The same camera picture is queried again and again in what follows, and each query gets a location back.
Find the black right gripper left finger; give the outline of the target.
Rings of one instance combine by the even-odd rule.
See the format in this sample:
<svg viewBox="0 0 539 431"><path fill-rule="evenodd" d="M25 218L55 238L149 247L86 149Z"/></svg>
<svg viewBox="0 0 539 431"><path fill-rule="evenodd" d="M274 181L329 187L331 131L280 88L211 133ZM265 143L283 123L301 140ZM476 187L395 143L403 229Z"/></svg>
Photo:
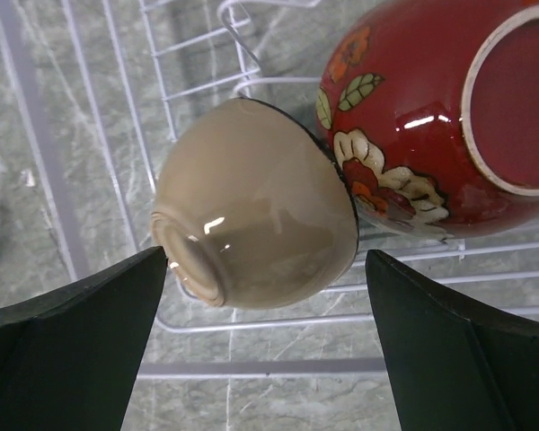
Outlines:
<svg viewBox="0 0 539 431"><path fill-rule="evenodd" d="M151 247L0 308L0 430L119 430L166 272Z"/></svg>

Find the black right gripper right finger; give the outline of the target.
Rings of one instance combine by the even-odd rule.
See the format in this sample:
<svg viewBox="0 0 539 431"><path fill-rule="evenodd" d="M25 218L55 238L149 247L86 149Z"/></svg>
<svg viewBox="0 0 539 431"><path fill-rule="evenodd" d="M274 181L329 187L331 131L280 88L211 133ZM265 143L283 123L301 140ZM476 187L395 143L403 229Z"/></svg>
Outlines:
<svg viewBox="0 0 539 431"><path fill-rule="evenodd" d="M404 430L539 430L539 322L443 286L380 250L369 299Z"/></svg>

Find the plain beige bowl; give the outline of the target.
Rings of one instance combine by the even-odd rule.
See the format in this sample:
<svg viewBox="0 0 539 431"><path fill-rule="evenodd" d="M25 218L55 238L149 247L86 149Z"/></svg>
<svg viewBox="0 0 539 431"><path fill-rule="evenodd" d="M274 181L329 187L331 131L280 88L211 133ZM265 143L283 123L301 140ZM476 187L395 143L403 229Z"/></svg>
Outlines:
<svg viewBox="0 0 539 431"><path fill-rule="evenodd" d="M358 251L358 215L331 151L285 111L245 97L174 144L150 226L182 284L213 307L298 303Z"/></svg>

